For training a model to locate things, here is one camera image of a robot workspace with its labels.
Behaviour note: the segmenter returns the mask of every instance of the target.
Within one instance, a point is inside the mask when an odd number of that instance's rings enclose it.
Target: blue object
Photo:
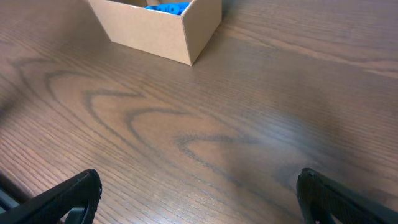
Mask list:
[[[168,12],[174,15],[181,15],[182,12],[189,6],[189,2],[183,3],[168,3],[160,4],[158,6],[147,6],[146,9],[152,9],[162,12]]]

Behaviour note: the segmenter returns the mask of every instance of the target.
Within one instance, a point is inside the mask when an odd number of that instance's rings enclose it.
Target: blue object in box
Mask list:
[[[160,4],[158,6],[147,6],[146,9],[158,10],[162,12],[168,12],[174,15],[181,15],[182,12],[189,6],[189,2],[183,3],[168,3]]]

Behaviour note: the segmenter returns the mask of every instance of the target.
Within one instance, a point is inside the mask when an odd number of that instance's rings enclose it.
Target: tabletop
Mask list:
[[[302,223],[304,167],[398,211],[397,10],[225,0],[189,67],[84,0],[2,0],[0,174],[33,197],[96,169],[95,223]]]

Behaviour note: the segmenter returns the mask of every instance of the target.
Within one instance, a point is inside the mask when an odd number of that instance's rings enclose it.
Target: black object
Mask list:
[[[297,198],[305,223],[398,223],[398,213],[366,199],[315,170],[305,168],[297,181]]]
[[[19,205],[0,188],[0,223],[57,223],[69,212],[65,224],[91,224],[102,193],[98,173],[86,170]]]

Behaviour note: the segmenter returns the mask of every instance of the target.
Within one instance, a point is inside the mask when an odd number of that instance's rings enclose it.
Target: brown cardboard box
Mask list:
[[[192,65],[221,22],[221,0],[88,0],[116,43]],[[144,9],[191,2],[181,16]]]

